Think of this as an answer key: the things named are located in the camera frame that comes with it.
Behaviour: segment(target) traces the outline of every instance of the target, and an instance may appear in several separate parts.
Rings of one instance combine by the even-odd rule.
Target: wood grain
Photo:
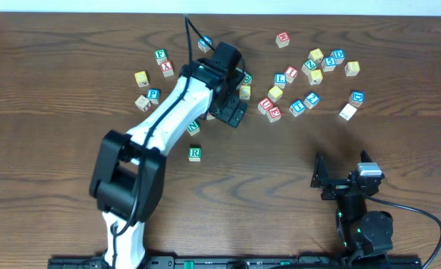
[[[441,18],[376,16],[192,16],[215,43],[245,56],[250,110],[238,129],[201,122],[168,161],[164,196],[147,223],[151,250],[179,255],[297,255],[341,247],[334,202],[309,188],[315,152],[345,176],[361,149],[383,168],[379,198],[441,219]],[[288,31],[292,41],[274,40]],[[274,73],[300,68],[309,50],[345,50],[361,72],[340,67],[309,86],[302,74],[269,123],[256,109]],[[176,77],[187,61],[180,15],[0,13],[0,268],[45,268],[54,255],[105,249],[105,226],[87,186],[102,136],[141,122],[134,73],[146,70],[161,101],[176,83],[154,50],[166,48]],[[194,43],[194,57],[205,56]],[[314,90],[320,103],[294,118],[289,105]],[[337,114],[366,92],[348,124]],[[203,160],[188,161],[201,144]],[[423,261],[438,239],[426,217],[368,203],[394,217],[394,254]],[[441,252],[432,268],[441,268]]]

